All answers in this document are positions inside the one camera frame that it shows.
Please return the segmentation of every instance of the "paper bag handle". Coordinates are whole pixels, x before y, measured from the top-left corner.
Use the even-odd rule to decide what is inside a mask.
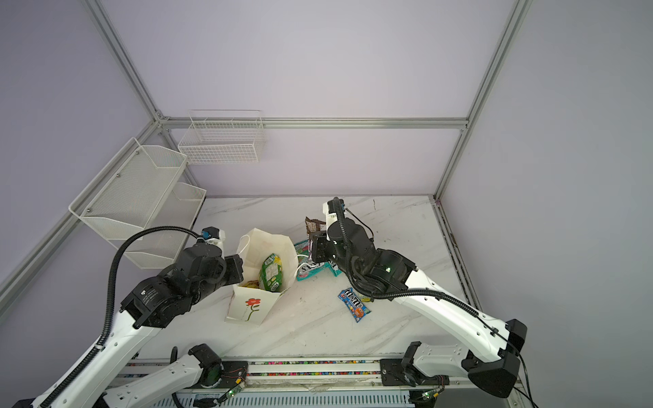
[[[242,253],[242,251],[245,251],[245,248],[247,248],[247,247],[249,246],[249,243],[251,242],[251,238],[249,237],[249,235],[245,234],[245,235],[243,235],[242,237],[240,237],[240,239],[238,240],[238,246],[240,246],[240,242],[241,242],[241,241],[243,240],[243,238],[245,238],[245,237],[247,237],[247,244],[243,247],[243,249],[241,249],[240,251],[238,251],[238,256],[240,256],[240,254]]]

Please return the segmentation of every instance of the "green snack bag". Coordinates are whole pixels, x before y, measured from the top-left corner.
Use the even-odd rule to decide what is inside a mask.
[[[259,277],[259,288],[268,292],[281,290],[281,258],[275,253],[271,254],[264,262]]]

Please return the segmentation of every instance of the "white mesh basket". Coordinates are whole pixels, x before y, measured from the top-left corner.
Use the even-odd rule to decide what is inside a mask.
[[[186,166],[186,155],[161,146],[136,148],[84,208],[70,211],[105,240],[150,228]]]
[[[204,202],[206,190],[177,183],[153,220],[151,227],[174,225],[190,229]],[[125,256],[141,269],[163,269],[172,264],[183,249],[188,235],[179,231],[159,231],[133,242]],[[117,249],[123,241],[110,241]]]
[[[265,146],[258,110],[191,110],[179,151],[191,165],[257,163]]]

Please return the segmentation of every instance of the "metal frame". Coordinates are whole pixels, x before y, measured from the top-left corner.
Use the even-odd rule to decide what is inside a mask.
[[[466,118],[261,118],[265,129],[467,129]],[[166,130],[186,129],[190,118],[161,120]]]
[[[442,194],[451,179],[462,151],[469,140],[475,122],[483,109],[485,101],[498,76],[499,70],[505,61],[505,57],[511,43],[524,19],[532,0],[516,0],[509,19],[505,25],[502,37],[492,56],[490,65],[487,68],[481,86],[470,109],[467,118],[266,118],[263,119],[264,127],[267,129],[460,129],[460,136],[451,154],[447,168],[438,184],[434,194],[433,208],[436,212],[441,231],[445,242],[449,247],[458,278],[466,293],[468,301],[480,309],[480,303],[476,297],[471,280],[467,275],[462,257],[456,245],[451,228],[447,222],[441,202]],[[151,117],[151,121],[137,136],[139,143],[145,143],[147,139],[155,134],[160,134],[165,140],[167,147],[177,149],[174,139],[170,134],[171,129],[180,129],[190,126],[188,118],[168,118],[157,109],[150,96],[145,83],[141,79],[134,63],[132,62],[126,47],[120,40],[118,32],[112,25],[101,0],[80,0],[88,11],[98,32],[105,41],[111,54],[116,59],[118,66],[123,71],[130,87],[142,103],[143,107]],[[125,158],[117,154],[91,182],[96,188],[90,189],[89,193],[96,191],[106,183],[106,178],[113,174]],[[190,170],[184,172],[188,182],[197,186],[197,181]],[[78,219],[67,212],[55,227],[39,242],[39,244],[28,254],[22,263],[11,273],[11,275],[0,285],[0,323],[7,317],[9,310],[16,303],[18,298],[29,288],[30,284],[38,276],[39,272],[48,264],[49,260],[57,253],[65,239],[79,225]]]
[[[398,358],[401,359],[402,354],[378,354],[371,356],[311,356],[309,358],[274,358],[274,357],[264,357],[264,358],[246,358],[249,363],[248,376],[247,379],[247,388],[241,392],[240,396],[260,396],[265,395],[268,392],[388,392],[388,391],[407,391],[413,390],[415,388],[408,387],[404,385],[398,386],[381,386],[381,366],[379,365],[379,360],[382,358]],[[224,362],[236,361],[235,358],[224,358]],[[329,368],[330,366],[336,367],[340,366],[339,364],[252,364],[253,362],[264,362],[264,363],[274,363],[279,361],[291,361],[291,360],[309,360],[309,361],[329,361],[329,360],[365,360],[367,363],[356,363],[356,364],[343,364],[341,369],[338,368]],[[123,386],[134,381],[134,378],[143,378],[146,375],[160,370],[162,367],[168,366],[170,360],[163,359],[136,359],[130,360],[119,373],[119,375],[113,379],[109,387]],[[361,374],[361,375],[297,375],[292,377],[279,377],[277,375],[271,376],[251,376],[250,373],[280,373],[280,372],[294,372],[294,371],[305,371],[309,372],[321,372],[321,371],[368,371],[370,374]],[[279,379],[286,378],[288,381],[280,384]],[[447,385],[447,390],[465,390],[471,388],[477,388],[467,377],[449,377],[450,383]],[[270,388],[266,383],[273,383],[274,388]],[[517,383],[516,385],[523,391],[523,384]],[[417,389],[429,389],[429,386],[420,386]],[[185,406],[191,406],[192,402],[184,398],[205,398],[207,394],[221,394],[220,388],[186,388],[182,391],[177,392],[177,395],[182,400],[182,403]],[[530,404],[524,402],[522,396],[517,392],[513,391],[508,396],[507,406],[510,408],[520,407],[520,408],[530,408]],[[172,402],[163,400],[163,403],[157,404],[158,407],[169,406]]]
[[[492,86],[494,85],[496,78],[499,76],[503,62],[505,61],[508,51],[510,50],[510,46],[512,45],[515,36],[517,35],[517,32],[519,31],[519,28],[524,21],[524,17],[526,16],[526,12],[530,8],[531,3],[532,0],[516,0],[515,4],[513,5],[510,16],[508,17],[508,21],[506,22],[503,29],[501,39],[499,40],[499,43],[494,50],[494,54],[492,54],[490,65],[488,66],[487,71],[485,71],[483,81],[481,81],[481,86],[476,93],[476,98],[474,98],[474,102],[471,104],[470,114],[467,117],[467,127],[460,131],[460,136],[458,137],[456,146],[451,153],[451,157],[447,163],[447,168],[445,169],[445,172],[442,174],[442,178],[438,183],[438,188],[436,189],[434,195],[436,200],[442,198],[442,194],[444,194],[445,189],[447,188],[447,184],[449,183],[449,180],[451,180],[453,170],[456,168],[458,161],[462,157],[462,152],[465,149],[465,145],[467,145],[467,142],[470,139],[474,125],[476,124],[478,117],[483,110],[483,106],[485,105],[485,102],[487,101],[488,96],[492,91]]]

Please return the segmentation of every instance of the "black cable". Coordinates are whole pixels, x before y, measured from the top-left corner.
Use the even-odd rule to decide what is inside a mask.
[[[233,388],[228,389],[224,394],[220,395],[220,398],[216,399],[215,402],[217,403],[216,405],[217,405],[218,407],[221,406],[222,403],[223,403],[224,401],[227,400],[227,399],[224,399],[224,398],[227,396],[227,394],[229,393],[229,391],[231,391],[232,389],[233,389]]]
[[[202,398],[201,400],[193,400],[193,407],[199,408],[213,408],[217,407],[217,398]]]
[[[175,361],[177,361],[177,346],[174,346],[170,352],[170,364],[174,363]],[[172,402],[174,402],[174,405],[177,408],[183,408],[182,403],[179,401],[179,398],[177,398],[176,392],[172,393]]]
[[[374,231],[372,231],[372,229],[371,229],[370,227],[368,227],[367,224],[365,224],[364,222],[362,222],[362,221],[361,221],[361,220],[356,216],[356,214],[354,214],[353,212],[351,212],[351,210],[350,210],[349,208],[345,208],[345,211],[348,212],[348,213],[350,213],[351,216],[354,217],[354,218],[355,218],[359,223],[363,224],[363,226],[364,226],[365,228],[367,228],[368,230],[370,230],[370,233],[372,234],[372,237],[370,238],[370,242],[374,242]]]
[[[526,369],[526,362],[524,361],[524,357],[522,357],[522,353],[521,353],[521,352],[520,352],[520,351],[515,347],[514,344],[512,344],[510,341],[508,341],[508,339],[506,339],[505,337],[503,337],[502,335],[500,335],[496,329],[490,327],[490,326],[489,326],[489,325],[488,325],[488,324],[487,324],[483,319],[481,319],[481,318],[478,317],[478,316],[477,316],[477,319],[479,319],[479,320],[481,321],[481,323],[483,323],[483,326],[485,326],[485,327],[487,327],[488,329],[490,329],[490,331],[492,332],[492,335],[493,335],[493,336],[496,334],[497,336],[499,336],[500,339],[504,340],[504,341],[506,342],[506,344],[510,345],[510,347],[512,347],[513,350],[515,350],[515,353],[517,353],[517,357],[519,357],[519,360],[522,362],[522,366],[524,366],[524,378],[526,379],[526,390],[528,391],[528,395],[525,395],[525,394],[524,394],[524,395],[528,398],[529,401],[531,401],[531,403],[533,404],[533,406],[537,408],[537,404],[535,404],[535,403],[533,402],[533,394],[531,394],[531,391],[530,391],[530,381],[528,380],[528,370]]]
[[[50,393],[50,395],[40,403],[41,408],[49,408],[52,402],[77,378],[77,376],[88,366],[88,364],[95,358],[95,355],[104,348],[104,343],[111,333],[111,326],[114,322],[114,302],[116,300],[116,278],[118,276],[118,264],[120,263],[120,258],[134,241],[151,234],[152,232],[159,231],[180,231],[185,232],[186,234],[194,237],[201,238],[199,234],[189,230],[188,228],[175,227],[172,225],[165,225],[162,227],[148,228],[141,232],[137,232],[123,242],[123,244],[116,251],[113,262],[111,262],[111,268],[109,268],[109,284],[106,289],[106,310],[104,312],[104,326],[102,327],[102,333],[97,339],[94,348],[92,348],[87,355],[84,356],[82,361],[77,364],[77,366],[71,371],[70,374],[64,378],[59,385]]]
[[[533,399],[529,396],[527,396],[522,390],[520,390],[517,387],[513,387],[519,394],[522,394],[524,397],[528,398],[528,401],[530,401],[531,405],[533,405],[533,408],[539,408],[536,403],[533,402]]]
[[[427,402],[427,401],[428,401],[428,400],[424,400],[424,399],[421,399],[421,400],[414,400],[413,398],[408,398],[408,402],[410,402],[410,403],[414,403],[414,404],[421,404],[421,403],[425,403],[425,402]],[[433,405],[432,405],[432,407],[435,407],[437,402],[438,402],[438,397],[435,397],[435,398],[433,399]]]
[[[388,292],[384,294],[376,294],[374,292],[370,292],[366,289],[361,288],[357,282],[353,278],[353,273],[351,271],[351,241],[349,240],[349,237],[347,236],[347,232],[345,231],[345,213],[342,210],[342,206],[338,205],[340,203],[340,199],[338,197],[334,197],[334,209],[336,211],[336,217],[338,219],[338,224],[340,226],[340,232],[342,234],[342,240],[343,240],[343,246],[345,247],[345,275],[347,276],[349,283],[351,286],[356,289],[358,293],[360,293],[363,296],[367,296],[370,299],[393,299],[393,298],[400,298],[403,296],[433,296],[434,298],[438,300],[446,300],[447,302],[450,302],[456,306],[458,306],[460,309],[463,309],[470,315],[474,317],[478,317],[479,311],[474,309],[473,307],[469,306],[468,304],[464,303],[463,301],[454,298],[453,296],[449,296],[448,294],[444,292],[440,292],[438,290],[429,290],[429,289],[408,289],[408,290],[398,290],[396,292]]]

